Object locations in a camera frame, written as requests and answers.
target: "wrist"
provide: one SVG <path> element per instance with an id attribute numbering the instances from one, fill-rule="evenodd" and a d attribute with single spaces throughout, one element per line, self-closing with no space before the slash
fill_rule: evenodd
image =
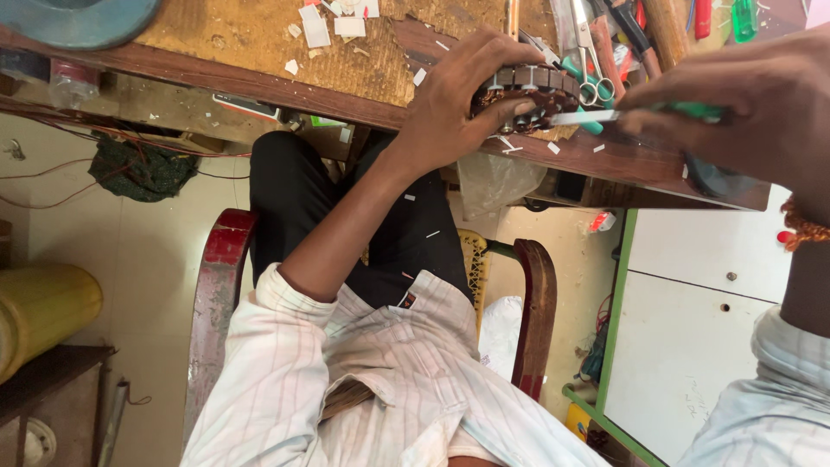
<path id="1" fill-rule="evenodd" d="M 424 173 L 416 168 L 413 163 L 412 151 L 406 151 L 393 141 L 384 149 L 372 164 L 372 169 L 377 169 L 378 175 L 391 185 L 400 186 L 401 191 L 405 190 Z"/>
<path id="2" fill-rule="evenodd" d="M 815 196 L 795 194 L 793 200 L 804 220 L 830 227 L 830 193 Z"/>

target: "wooden workbench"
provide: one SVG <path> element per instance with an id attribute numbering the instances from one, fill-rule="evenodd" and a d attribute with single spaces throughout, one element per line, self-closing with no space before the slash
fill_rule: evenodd
<path id="1" fill-rule="evenodd" d="M 799 0 L 765 0 L 764 4 L 770 9 L 760 10 L 765 24 L 756 40 L 803 29 L 805 17 Z M 504 18 L 502 0 L 380 0 L 381 17 L 367 20 L 367 36 L 348 44 L 334 35 L 329 19 L 332 46 L 312 59 L 307 55 L 305 37 L 295 39 L 286 30 L 290 23 L 300 24 L 296 12 L 299 6 L 299 0 L 165 0 L 150 27 L 121 47 L 97 52 L 60 50 L 5 27 L 0 27 L 0 47 L 31 50 L 337 120 L 399 130 L 407 116 L 405 105 L 415 90 L 409 69 L 428 70 L 441 59 L 446 51 L 436 41 L 452 47 L 455 37 L 465 36 L 476 25 L 487 23 L 501 28 Z M 321 10 L 331 16 L 324 8 Z M 524 0 L 520 22 L 548 44 L 556 43 L 547 0 Z M 723 36 L 718 40 L 728 35 L 728 29 L 729 25 L 718 28 L 713 19 L 713 36 Z M 369 52 L 369 56 L 355 52 L 355 47 Z M 297 76 L 284 70 L 292 58 L 302 65 Z M 512 135 L 511 143 L 524 148 L 513 156 L 686 198 L 745 209 L 766 206 L 768 184 L 758 184 L 734 198 L 707 199 L 682 178 L 683 159 L 674 148 L 652 141 L 640 144 L 616 131 L 614 125 L 606 125 L 600 136 L 582 129 L 570 135 L 572 131 L 552 130 L 537 137 Z M 569 138 L 558 139 L 561 151 L 555 155 L 548 149 L 547 140 L 561 135 Z M 605 149 L 594 153 L 600 145 Z M 497 140 L 488 140 L 482 149 L 499 154 L 502 146 Z M 655 197 L 662 197 L 658 204 L 671 205 L 665 196 Z"/>

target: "shirt sleeve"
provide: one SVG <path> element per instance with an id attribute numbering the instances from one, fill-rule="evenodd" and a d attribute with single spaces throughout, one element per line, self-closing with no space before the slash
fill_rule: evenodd
<path id="1" fill-rule="evenodd" d="M 758 318 L 758 377 L 735 381 L 677 467 L 823 465 L 830 455 L 830 339 L 793 327 L 774 307 Z"/>
<path id="2" fill-rule="evenodd" d="M 233 313 L 225 366 L 182 467 L 294 465 L 314 442 L 329 370 L 323 331 L 337 302 L 295 291 L 269 266 Z"/>

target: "orange thread bracelet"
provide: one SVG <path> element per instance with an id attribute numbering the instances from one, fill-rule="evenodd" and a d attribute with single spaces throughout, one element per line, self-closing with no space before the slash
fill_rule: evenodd
<path id="1" fill-rule="evenodd" d="M 790 195 L 784 204 L 781 205 L 781 212 L 784 215 L 784 225 L 788 229 L 795 230 L 784 244 L 787 251 L 795 251 L 801 242 L 827 242 L 830 241 L 830 229 L 823 225 L 804 220 L 798 207 L 795 205 L 793 196 Z"/>

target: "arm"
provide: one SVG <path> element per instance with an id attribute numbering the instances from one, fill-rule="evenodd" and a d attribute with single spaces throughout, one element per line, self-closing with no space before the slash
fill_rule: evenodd
<path id="1" fill-rule="evenodd" d="M 398 138 L 231 318 L 222 374 L 182 466 L 299 465 L 316 442 L 329 385 L 323 328 L 337 292 L 400 194 L 450 164 L 507 118 L 535 106 L 504 100 L 469 118 L 472 94 L 504 63 L 540 63 L 535 48 L 482 29 L 459 42 L 419 89 Z M 336 235 L 338 242 L 330 239 Z"/>
<path id="2" fill-rule="evenodd" d="M 504 100 L 471 120 L 470 101 L 478 86 L 503 64 L 542 61 L 533 47 L 491 28 L 455 45 L 419 86 L 398 137 L 291 252 L 280 274 L 309 297 L 334 300 L 386 213 L 413 181 L 477 149 L 505 120 L 535 107 L 530 98 Z M 336 243 L 329 241 L 334 235 Z"/>
<path id="3" fill-rule="evenodd" d="M 716 165 L 793 191 L 830 226 L 830 25 L 692 57 L 619 102 L 623 130 L 673 140 Z M 655 113 L 658 102 L 729 109 L 711 125 Z M 830 243 L 793 254 L 780 308 L 755 323 L 758 377 L 724 390 L 682 465 L 820 465 L 830 451 Z"/>

